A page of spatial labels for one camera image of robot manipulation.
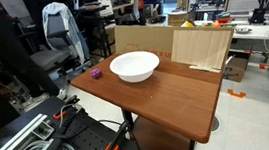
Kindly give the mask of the black robot arm in background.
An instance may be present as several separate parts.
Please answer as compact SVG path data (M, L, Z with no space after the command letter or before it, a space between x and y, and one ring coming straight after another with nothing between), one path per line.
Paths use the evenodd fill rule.
M248 20L250 24L256 23L261 24L264 20L264 15L269 11L269 0L258 0L259 7L254 9L254 13L251 18Z

